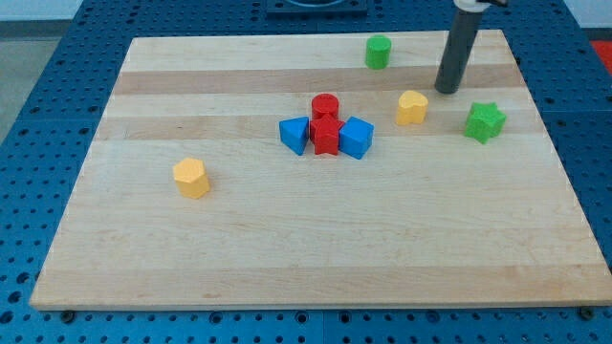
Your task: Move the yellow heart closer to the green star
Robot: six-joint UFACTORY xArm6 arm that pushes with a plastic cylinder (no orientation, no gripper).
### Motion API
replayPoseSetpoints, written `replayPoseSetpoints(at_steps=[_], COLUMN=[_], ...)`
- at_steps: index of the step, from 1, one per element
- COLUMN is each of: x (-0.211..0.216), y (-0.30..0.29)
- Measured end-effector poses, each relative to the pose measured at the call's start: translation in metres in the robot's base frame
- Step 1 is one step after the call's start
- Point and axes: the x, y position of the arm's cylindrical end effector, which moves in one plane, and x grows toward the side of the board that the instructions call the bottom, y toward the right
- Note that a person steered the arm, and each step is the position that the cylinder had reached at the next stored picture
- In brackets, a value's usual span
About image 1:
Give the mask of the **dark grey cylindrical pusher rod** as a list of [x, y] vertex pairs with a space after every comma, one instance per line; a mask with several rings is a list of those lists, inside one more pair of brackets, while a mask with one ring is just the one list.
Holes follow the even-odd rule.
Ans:
[[482, 16], [482, 12], [456, 11], [434, 84], [439, 93], [458, 91]]

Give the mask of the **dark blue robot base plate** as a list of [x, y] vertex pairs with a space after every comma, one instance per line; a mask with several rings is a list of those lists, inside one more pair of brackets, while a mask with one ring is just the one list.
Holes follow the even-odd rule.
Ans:
[[366, 0], [267, 0], [268, 16], [294, 14], [365, 14], [368, 11]]

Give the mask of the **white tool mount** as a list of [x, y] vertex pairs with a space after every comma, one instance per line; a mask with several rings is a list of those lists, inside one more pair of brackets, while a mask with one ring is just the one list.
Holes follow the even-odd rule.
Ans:
[[453, 0], [454, 5], [466, 12], [483, 12], [491, 6], [506, 8], [508, 0]]

